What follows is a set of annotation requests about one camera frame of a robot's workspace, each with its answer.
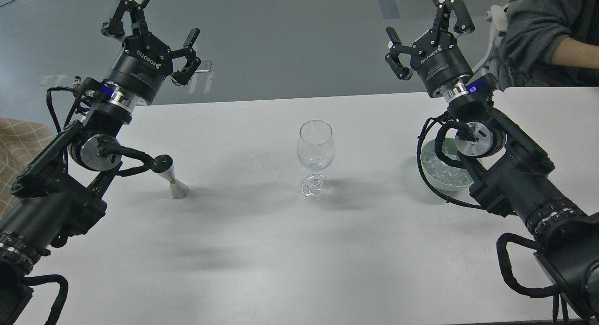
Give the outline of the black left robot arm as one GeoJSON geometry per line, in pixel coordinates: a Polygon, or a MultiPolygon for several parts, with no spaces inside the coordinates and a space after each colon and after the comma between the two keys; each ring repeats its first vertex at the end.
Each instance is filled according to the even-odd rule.
{"type": "Polygon", "coordinates": [[[184,199],[189,187],[174,175],[169,155],[151,157],[117,141],[122,126],[132,120],[137,105],[150,105],[166,78],[186,85],[201,65],[193,44],[193,28],[178,50],[148,30],[144,9],[150,0],[119,0],[102,25],[106,37],[122,50],[103,81],[76,79],[67,88],[74,96],[57,137],[17,176],[11,187],[19,203],[1,221],[1,323],[12,325],[33,296],[33,287],[58,284],[58,294],[46,320],[55,325],[68,296],[68,281],[60,274],[31,276],[40,258],[60,248],[71,236],[85,235],[105,216],[103,195],[115,177],[148,170],[170,184],[171,197],[184,199]]]}

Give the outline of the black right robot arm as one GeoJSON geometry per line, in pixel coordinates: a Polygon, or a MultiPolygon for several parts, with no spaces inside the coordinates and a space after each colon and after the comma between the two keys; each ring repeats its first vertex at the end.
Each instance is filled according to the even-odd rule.
{"type": "Polygon", "coordinates": [[[421,78],[430,97],[443,97],[447,111],[429,118],[422,128],[416,154],[434,123],[441,125],[434,152],[447,165],[466,170],[473,179],[470,196],[475,208],[502,217],[518,216],[533,239],[505,233],[496,242],[501,276],[516,293],[553,299],[553,322],[567,308],[584,321],[598,317],[598,215],[587,215],[556,188],[548,175],[554,163],[547,153],[503,112],[494,107],[498,81],[490,71],[496,35],[506,26],[488,18],[496,28],[488,51],[471,67],[458,48],[456,34],[475,25],[462,0],[433,0],[436,18],[431,28],[411,46],[402,45],[394,28],[385,60],[399,80],[412,73],[421,78]],[[507,244],[530,248],[552,285],[527,288],[512,272],[507,244]]]}

